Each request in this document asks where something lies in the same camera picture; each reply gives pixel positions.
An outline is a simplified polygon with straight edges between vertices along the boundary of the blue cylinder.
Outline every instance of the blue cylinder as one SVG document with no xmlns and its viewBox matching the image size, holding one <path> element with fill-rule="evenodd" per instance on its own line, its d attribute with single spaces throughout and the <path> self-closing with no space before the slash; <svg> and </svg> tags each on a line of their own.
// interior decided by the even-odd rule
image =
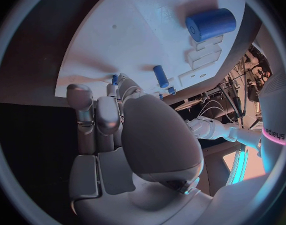
<svg viewBox="0 0 286 225">
<path fill-rule="evenodd" d="M 235 30 L 236 20 L 226 8 L 201 12 L 186 18 L 187 29 L 196 42 L 220 36 Z"/>
<path fill-rule="evenodd" d="M 113 75 L 112 83 L 113 85 L 117 86 L 118 85 L 118 75 Z"/>
<path fill-rule="evenodd" d="M 168 88 L 168 92 L 169 94 L 176 95 L 176 90 L 173 86 Z"/>
<path fill-rule="evenodd" d="M 169 85 L 169 81 L 167 80 L 167 77 L 165 75 L 165 72 L 163 70 L 163 67 L 158 65 L 158 66 L 155 66 L 153 68 L 153 71 L 155 73 L 155 76 L 157 78 L 157 81 L 158 81 L 158 84 L 159 86 L 164 89 L 166 88 L 168 85 Z"/>
</svg>

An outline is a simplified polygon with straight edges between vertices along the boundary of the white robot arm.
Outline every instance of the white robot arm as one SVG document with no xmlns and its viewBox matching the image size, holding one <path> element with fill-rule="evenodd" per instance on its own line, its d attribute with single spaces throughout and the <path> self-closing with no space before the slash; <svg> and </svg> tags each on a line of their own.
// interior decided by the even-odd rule
<svg viewBox="0 0 286 225">
<path fill-rule="evenodd" d="M 224 138 L 227 141 L 238 141 L 259 151 L 258 143 L 261 133 L 241 128 L 235 123 L 222 124 L 220 121 L 205 116 L 198 116 L 192 121 L 186 120 L 187 125 L 198 139 Z"/>
</svg>

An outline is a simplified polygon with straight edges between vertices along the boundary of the pink led strip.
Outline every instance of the pink led strip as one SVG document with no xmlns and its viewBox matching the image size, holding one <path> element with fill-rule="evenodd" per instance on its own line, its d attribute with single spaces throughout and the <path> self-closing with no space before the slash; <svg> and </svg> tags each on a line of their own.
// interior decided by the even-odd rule
<svg viewBox="0 0 286 225">
<path fill-rule="evenodd" d="M 286 142 L 285 142 L 285 141 L 280 141 L 279 139 L 277 139 L 277 138 L 275 138 L 275 137 L 269 135 L 264 128 L 263 128 L 263 135 L 264 135 L 267 139 L 269 139 L 269 140 L 271 140 L 271 141 L 273 141 L 273 142 L 275 142 L 275 143 L 278 143 L 278 144 L 281 144 L 281 145 L 286 145 Z"/>
</svg>

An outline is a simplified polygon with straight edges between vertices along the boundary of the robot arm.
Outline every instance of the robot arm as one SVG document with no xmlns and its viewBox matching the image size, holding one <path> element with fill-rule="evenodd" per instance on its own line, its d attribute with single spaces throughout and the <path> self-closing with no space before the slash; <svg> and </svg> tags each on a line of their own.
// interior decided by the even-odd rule
<svg viewBox="0 0 286 225">
<path fill-rule="evenodd" d="M 234 123 L 222 124 L 220 121 L 205 116 L 198 116 L 192 121 L 186 120 L 187 125 L 198 139 L 224 138 L 227 141 L 238 141 L 259 151 L 258 143 L 261 133 L 240 128 Z"/>
</svg>

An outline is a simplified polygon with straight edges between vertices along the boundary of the white platform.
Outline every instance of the white platform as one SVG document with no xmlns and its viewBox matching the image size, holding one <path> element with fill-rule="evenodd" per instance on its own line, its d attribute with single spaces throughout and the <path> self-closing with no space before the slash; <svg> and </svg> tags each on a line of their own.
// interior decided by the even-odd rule
<svg viewBox="0 0 286 225">
<path fill-rule="evenodd" d="M 214 38 L 196 44 L 185 18 L 217 8 L 233 13 L 236 30 L 224 34 L 221 42 Z M 55 96 L 66 97 L 66 87 L 80 83 L 88 85 L 97 99 L 106 95 L 107 84 L 119 73 L 129 75 L 147 93 L 167 96 L 152 71 L 157 65 L 163 66 L 170 82 L 167 88 L 174 86 L 176 91 L 207 80 L 226 59 L 244 10 L 244 0 L 101 0 L 67 49 Z"/>
</svg>

